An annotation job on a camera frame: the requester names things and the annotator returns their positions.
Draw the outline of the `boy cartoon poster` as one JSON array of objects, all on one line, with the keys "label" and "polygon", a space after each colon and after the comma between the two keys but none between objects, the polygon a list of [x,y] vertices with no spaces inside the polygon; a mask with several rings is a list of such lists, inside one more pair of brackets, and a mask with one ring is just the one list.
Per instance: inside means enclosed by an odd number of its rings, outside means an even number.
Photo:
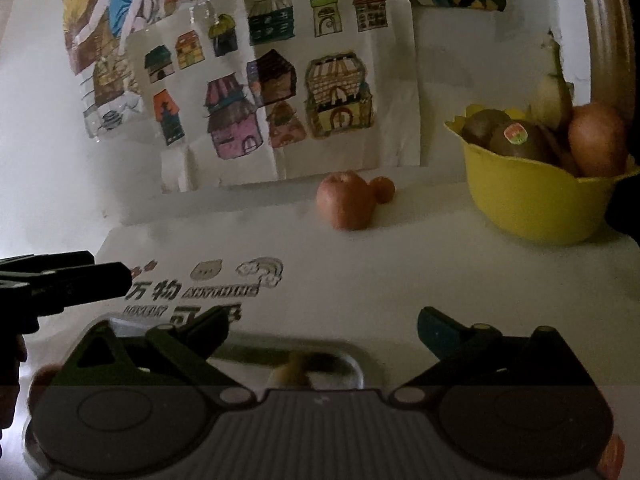
[{"label": "boy cartoon poster", "polygon": [[200,0],[62,0],[63,35],[93,139],[144,113],[127,58],[129,38]]}]

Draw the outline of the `brown kiwi in bowl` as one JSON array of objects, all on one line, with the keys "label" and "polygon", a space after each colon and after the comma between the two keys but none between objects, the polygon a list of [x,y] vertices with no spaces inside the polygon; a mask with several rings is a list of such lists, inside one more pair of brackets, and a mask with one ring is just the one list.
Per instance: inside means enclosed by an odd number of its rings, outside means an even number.
[{"label": "brown kiwi in bowl", "polygon": [[479,145],[481,148],[488,148],[495,128],[505,125],[511,121],[508,114],[502,110],[486,108],[465,119],[461,130],[462,139],[466,143]]}]

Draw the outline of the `yellow banana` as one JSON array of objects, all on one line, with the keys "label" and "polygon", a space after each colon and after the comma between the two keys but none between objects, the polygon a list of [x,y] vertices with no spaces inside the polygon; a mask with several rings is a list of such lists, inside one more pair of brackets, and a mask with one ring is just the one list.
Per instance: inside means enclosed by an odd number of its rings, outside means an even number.
[{"label": "yellow banana", "polygon": [[288,362],[276,367],[268,379],[271,389],[311,390],[312,382],[305,368],[305,356],[291,353]]}]

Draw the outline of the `small red tomato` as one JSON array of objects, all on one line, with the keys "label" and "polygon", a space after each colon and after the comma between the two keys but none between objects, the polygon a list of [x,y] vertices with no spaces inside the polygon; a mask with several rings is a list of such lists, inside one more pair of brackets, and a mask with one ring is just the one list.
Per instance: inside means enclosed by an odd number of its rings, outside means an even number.
[{"label": "small red tomato", "polygon": [[54,382],[56,375],[62,370],[62,364],[48,364],[35,372],[30,383],[27,397],[29,414],[32,414],[40,402],[43,393]]}]

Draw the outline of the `kiwi with sticker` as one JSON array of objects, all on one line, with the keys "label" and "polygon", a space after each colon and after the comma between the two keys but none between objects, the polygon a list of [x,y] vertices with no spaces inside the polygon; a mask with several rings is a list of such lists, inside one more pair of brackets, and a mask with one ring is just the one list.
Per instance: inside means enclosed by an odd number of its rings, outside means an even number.
[{"label": "kiwi with sticker", "polygon": [[552,155],[542,129],[526,120],[512,120],[497,126],[491,133],[489,149],[501,156],[545,162]]}]

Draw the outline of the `red apple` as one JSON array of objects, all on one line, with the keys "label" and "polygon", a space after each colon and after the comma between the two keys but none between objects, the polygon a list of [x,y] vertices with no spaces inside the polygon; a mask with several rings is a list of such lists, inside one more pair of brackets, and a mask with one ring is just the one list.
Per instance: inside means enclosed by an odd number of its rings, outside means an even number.
[{"label": "red apple", "polygon": [[618,480],[625,459],[625,443],[619,434],[612,434],[597,466],[598,475],[604,480]]}]

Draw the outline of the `houses drawing paper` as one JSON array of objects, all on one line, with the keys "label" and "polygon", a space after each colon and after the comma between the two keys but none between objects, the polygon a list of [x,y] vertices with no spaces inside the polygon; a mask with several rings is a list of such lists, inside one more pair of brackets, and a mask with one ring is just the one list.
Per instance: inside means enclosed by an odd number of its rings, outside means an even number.
[{"label": "houses drawing paper", "polygon": [[409,0],[205,0],[127,54],[166,192],[420,162]]}]

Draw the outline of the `pink peach apple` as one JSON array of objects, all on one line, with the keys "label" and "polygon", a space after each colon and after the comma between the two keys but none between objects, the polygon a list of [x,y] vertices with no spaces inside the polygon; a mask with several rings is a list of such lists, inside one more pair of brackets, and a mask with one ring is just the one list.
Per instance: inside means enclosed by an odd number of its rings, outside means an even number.
[{"label": "pink peach apple", "polygon": [[333,229],[358,231],[371,223],[376,200],[372,188],[359,174],[341,171],[320,182],[316,205]]}]

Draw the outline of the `pear in bowl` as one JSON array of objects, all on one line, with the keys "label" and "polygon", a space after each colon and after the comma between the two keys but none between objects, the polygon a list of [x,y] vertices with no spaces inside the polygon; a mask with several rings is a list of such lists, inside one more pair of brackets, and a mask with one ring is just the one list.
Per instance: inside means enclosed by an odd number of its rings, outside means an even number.
[{"label": "pear in bowl", "polygon": [[566,82],[562,69],[561,47],[552,31],[541,44],[548,56],[547,71],[541,76],[529,102],[532,117],[551,130],[566,127],[573,116],[572,88]]}]

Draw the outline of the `yellow plastic bowl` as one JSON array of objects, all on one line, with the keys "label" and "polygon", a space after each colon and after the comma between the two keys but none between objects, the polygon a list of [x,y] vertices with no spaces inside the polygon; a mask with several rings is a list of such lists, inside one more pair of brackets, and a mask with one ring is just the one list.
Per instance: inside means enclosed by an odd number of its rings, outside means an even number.
[{"label": "yellow plastic bowl", "polygon": [[544,162],[498,155],[466,141],[461,145],[477,208],[499,229],[540,244],[588,240],[603,223],[614,185],[639,174],[632,157],[620,176],[578,178]]}]

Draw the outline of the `metal tray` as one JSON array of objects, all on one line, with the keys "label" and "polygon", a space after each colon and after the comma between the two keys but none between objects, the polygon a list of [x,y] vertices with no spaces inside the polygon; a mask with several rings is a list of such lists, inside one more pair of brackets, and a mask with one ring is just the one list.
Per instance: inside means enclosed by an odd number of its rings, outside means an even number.
[{"label": "metal tray", "polygon": [[23,442],[39,479],[137,479],[203,444],[226,411],[269,388],[363,389],[382,378],[339,341],[233,333],[236,304],[175,326],[103,315],[79,336],[50,385],[35,385]]}]

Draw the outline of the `small orange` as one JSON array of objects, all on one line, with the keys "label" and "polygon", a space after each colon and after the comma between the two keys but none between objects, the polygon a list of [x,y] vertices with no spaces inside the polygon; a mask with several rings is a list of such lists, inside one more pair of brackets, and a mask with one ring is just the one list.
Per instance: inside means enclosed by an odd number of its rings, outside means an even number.
[{"label": "small orange", "polygon": [[390,203],[396,193],[395,183],[388,177],[376,177],[369,182],[369,188],[378,204]]}]

